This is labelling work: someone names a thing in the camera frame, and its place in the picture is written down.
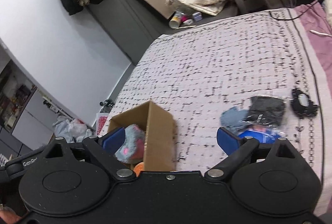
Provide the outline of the operator hand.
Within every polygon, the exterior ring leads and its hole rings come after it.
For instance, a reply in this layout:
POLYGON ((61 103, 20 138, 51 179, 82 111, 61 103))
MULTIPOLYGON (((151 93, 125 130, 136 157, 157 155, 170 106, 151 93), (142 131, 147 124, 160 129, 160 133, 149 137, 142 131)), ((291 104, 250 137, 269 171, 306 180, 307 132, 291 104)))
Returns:
POLYGON ((21 220, 21 217, 9 207, 3 207, 0 210, 0 214, 1 219, 7 224, 14 224, 21 220))

